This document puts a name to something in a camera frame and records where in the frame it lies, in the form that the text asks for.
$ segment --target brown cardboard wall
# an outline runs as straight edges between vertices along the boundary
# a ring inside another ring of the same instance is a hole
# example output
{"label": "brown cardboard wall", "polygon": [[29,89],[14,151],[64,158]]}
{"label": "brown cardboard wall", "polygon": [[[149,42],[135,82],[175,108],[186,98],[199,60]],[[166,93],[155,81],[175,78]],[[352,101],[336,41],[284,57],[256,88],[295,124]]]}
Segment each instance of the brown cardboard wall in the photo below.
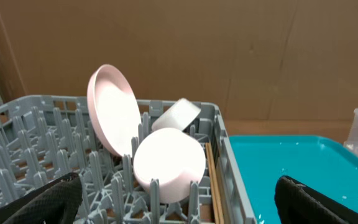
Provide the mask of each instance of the brown cardboard wall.
{"label": "brown cardboard wall", "polygon": [[228,119],[358,107],[357,0],[0,0],[3,28],[5,99],[85,95],[110,63],[137,98],[210,101]]}

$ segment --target blue tray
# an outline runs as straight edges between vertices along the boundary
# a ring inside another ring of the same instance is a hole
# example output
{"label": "blue tray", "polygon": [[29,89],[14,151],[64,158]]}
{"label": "blue tray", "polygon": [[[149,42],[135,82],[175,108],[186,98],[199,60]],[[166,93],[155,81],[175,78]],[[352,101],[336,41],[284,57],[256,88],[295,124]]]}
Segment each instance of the blue tray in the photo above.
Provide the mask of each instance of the blue tray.
{"label": "blue tray", "polygon": [[280,223],[278,178],[289,175],[358,213],[358,158],[318,136],[232,136],[230,143],[258,223]]}

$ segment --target white bowl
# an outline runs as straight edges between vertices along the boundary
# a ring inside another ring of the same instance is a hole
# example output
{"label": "white bowl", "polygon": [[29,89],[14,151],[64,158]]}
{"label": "white bowl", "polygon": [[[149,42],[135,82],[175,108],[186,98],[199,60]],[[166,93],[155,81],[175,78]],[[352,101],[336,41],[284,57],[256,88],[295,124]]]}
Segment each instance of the white bowl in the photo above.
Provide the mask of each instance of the white bowl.
{"label": "white bowl", "polygon": [[176,128],[183,131],[201,112],[192,102],[182,98],[173,104],[152,125],[152,130]]}
{"label": "white bowl", "polygon": [[150,192],[152,179],[158,179],[161,203],[178,202],[189,196],[191,181],[201,181],[205,166],[200,143],[174,128],[147,136],[134,156],[136,180]]}
{"label": "white bowl", "polygon": [[112,65],[99,67],[89,80],[86,99],[93,129],[105,148],[116,156],[132,155],[140,112],[122,73]]}

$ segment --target pink plate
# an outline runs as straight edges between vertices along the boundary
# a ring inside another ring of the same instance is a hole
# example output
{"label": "pink plate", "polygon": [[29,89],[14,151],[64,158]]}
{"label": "pink plate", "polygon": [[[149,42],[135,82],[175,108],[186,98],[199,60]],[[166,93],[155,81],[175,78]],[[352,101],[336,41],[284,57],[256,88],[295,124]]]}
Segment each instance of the pink plate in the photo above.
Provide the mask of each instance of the pink plate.
{"label": "pink plate", "polygon": [[93,129],[105,148],[116,156],[132,156],[140,112],[124,75],[112,65],[100,66],[89,80],[86,98]]}

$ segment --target plastic dish rack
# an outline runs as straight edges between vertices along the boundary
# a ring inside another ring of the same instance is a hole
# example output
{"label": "plastic dish rack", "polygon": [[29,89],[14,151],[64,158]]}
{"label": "plastic dish rack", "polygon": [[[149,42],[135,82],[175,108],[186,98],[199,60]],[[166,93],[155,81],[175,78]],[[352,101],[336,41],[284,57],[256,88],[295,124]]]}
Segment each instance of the plastic dish rack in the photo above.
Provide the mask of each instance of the plastic dish rack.
{"label": "plastic dish rack", "polygon": [[[148,108],[132,150],[174,101],[138,100]],[[211,142],[226,223],[255,223],[219,108],[195,102],[201,113],[186,131],[205,148]],[[0,207],[66,173],[77,172],[83,203],[75,223],[208,223],[212,198],[208,168],[190,196],[160,204],[158,182],[150,194],[132,173],[129,156],[113,157],[96,138],[85,97],[25,96],[0,106]]]}

